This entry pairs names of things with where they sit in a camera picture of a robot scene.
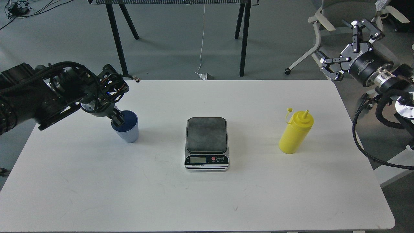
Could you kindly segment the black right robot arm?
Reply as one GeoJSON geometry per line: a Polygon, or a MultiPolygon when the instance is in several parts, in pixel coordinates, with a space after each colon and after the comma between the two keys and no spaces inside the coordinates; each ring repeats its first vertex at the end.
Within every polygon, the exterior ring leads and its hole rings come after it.
{"type": "Polygon", "coordinates": [[[394,62],[378,51],[374,42],[384,37],[383,32],[368,19],[355,20],[351,23],[343,20],[343,24],[352,29],[352,41],[337,58],[329,58],[322,52],[320,55],[321,72],[332,81],[342,81],[348,73],[364,87],[375,85],[376,96],[361,96],[361,103],[352,121],[352,135],[357,148],[369,159],[381,165],[413,170],[413,166],[396,165],[383,161],[366,152],[356,137],[356,124],[363,109],[376,104],[375,116],[383,125],[404,129],[413,135],[413,79],[412,68],[401,65],[397,73],[392,73],[394,62]]]}

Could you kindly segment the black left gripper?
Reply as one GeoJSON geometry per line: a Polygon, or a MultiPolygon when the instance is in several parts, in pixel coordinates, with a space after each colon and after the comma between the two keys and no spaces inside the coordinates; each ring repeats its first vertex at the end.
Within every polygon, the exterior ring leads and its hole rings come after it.
{"type": "Polygon", "coordinates": [[[107,64],[94,78],[94,84],[92,97],[80,101],[81,109],[96,117],[108,117],[115,127],[120,127],[125,118],[115,104],[130,90],[122,74],[107,64]]]}

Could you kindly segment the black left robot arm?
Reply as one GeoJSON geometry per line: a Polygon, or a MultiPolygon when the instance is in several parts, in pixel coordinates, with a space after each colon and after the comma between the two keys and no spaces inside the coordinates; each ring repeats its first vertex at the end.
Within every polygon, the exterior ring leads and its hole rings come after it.
{"type": "Polygon", "coordinates": [[[116,103],[130,89],[124,77],[109,64],[96,75],[71,61],[36,68],[21,63],[5,70],[1,72],[1,134],[29,119],[43,131],[80,109],[121,127],[127,117],[116,103]]]}

